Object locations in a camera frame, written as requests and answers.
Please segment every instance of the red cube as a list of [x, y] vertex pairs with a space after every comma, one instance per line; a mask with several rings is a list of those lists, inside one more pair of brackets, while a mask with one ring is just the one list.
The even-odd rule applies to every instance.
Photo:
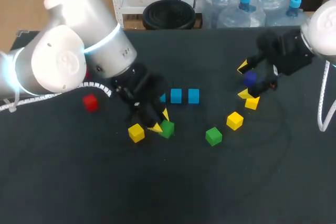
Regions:
[[98, 110], [98, 100], [93, 94], [83, 97], [83, 103], [85, 108], [89, 112], [94, 112]]

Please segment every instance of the yellow cube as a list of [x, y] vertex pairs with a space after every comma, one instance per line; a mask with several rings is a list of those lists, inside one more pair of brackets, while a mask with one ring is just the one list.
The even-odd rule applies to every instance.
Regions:
[[132, 138], [132, 140], [137, 143], [140, 140], [145, 138], [145, 131], [139, 125], [139, 123], [133, 125], [132, 127], [128, 128], [128, 134]]
[[237, 112], [233, 112], [227, 117], [226, 125], [229, 126], [234, 131], [238, 129], [243, 124], [244, 118]]
[[252, 109], [252, 110], [256, 110], [258, 106], [259, 98], [260, 97], [246, 99], [245, 107]]

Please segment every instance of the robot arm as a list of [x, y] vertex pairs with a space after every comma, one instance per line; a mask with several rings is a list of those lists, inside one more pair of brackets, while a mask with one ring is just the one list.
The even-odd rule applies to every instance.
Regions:
[[312, 63], [313, 57], [326, 60], [318, 107], [318, 126], [325, 131], [336, 111], [336, 101], [330, 108], [325, 121], [322, 122], [324, 91], [328, 77], [329, 65], [336, 64], [336, 0], [323, 4], [313, 16], [300, 28], [278, 36], [271, 30], [257, 38], [259, 54], [247, 58], [238, 68], [238, 72], [256, 68], [265, 60], [267, 75], [264, 80], [248, 88], [251, 97], [258, 97], [268, 89], [276, 90], [281, 75], [290, 76]]
[[1, 56], [0, 99], [70, 91], [83, 82], [88, 64], [110, 81], [132, 115], [140, 113], [148, 128], [160, 131], [144, 107], [150, 103], [160, 118], [166, 114], [157, 104], [163, 78], [134, 63], [137, 52], [104, 2], [45, 0], [44, 5], [48, 25], [26, 47]]

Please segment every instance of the cube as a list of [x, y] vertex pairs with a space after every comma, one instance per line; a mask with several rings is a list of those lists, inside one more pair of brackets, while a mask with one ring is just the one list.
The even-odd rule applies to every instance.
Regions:
[[188, 90], [188, 103], [189, 104], [199, 104], [200, 103], [200, 93], [199, 89], [189, 89]]
[[174, 130], [175, 130], [174, 123], [169, 122], [167, 120], [163, 120], [160, 126], [163, 132], [160, 132], [159, 135], [163, 136], [164, 138], [170, 138], [171, 135], [174, 134]]
[[98, 100], [93, 94], [83, 97], [83, 103], [88, 112], [98, 110]]
[[229, 126], [234, 131], [237, 130], [243, 124], [244, 118], [237, 112], [233, 112], [227, 117], [226, 125]]
[[257, 74], [249, 71], [244, 75], [244, 85], [249, 87], [252, 87], [256, 84], [257, 82]]
[[133, 125], [132, 127], [128, 128], [128, 134], [133, 142], [137, 143], [140, 140], [145, 138], [145, 131], [139, 125], [139, 123]]
[[182, 103], [182, 89], [171, 89], [170, 103]]
[[251, 110], [256, 110], [260, 97], [246, 99], [245, 107]]
[[240, 92], [238, 96], [242, 99], [254, 98], [252, 95], [248, 93], [248, 89], [245, 89], [242, 92]]
[[205, 139], [210, 143], [211, 146], [215, 146], [222, 141], [223, 135], [216, 127], [205, 132]]
[[160, 102], [166, 102], [166, 94], [160, 96]]

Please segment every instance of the black chair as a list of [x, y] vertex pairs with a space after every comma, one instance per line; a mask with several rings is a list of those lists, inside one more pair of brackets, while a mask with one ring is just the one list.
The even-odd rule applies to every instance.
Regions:
[[193, 7], [181, 0], [160, 0], [146, 7], [142, 22], [147, 30], [192, 29], [196, 22]]

